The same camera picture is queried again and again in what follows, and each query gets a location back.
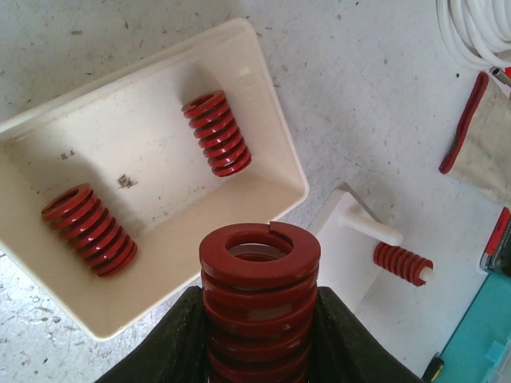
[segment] brown stain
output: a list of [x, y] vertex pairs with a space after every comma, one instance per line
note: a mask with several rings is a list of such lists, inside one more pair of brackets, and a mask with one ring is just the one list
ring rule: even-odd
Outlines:
[[129, 189], [132, 186], [135, 186], [138, 184], [137, 181], [132, 180], [131, 177], [127, 176], [126, 174], [123, 174], [117, 179], [117, 183], [121, 186], [121, 189]]

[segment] plastic container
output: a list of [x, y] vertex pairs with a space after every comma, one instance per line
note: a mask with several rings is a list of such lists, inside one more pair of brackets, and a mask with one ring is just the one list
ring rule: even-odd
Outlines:
[[[219, 179], [181, 106], [223, 89], [251, 165]], [[111, 338], [200, 272], [207, 233], [265, 223], [308, 185], [252, 26], [231, 20], [0, 124], [0, 247], [93, 337]], [[41, 208], [89, 182], [139, 245], [98, 278]]]

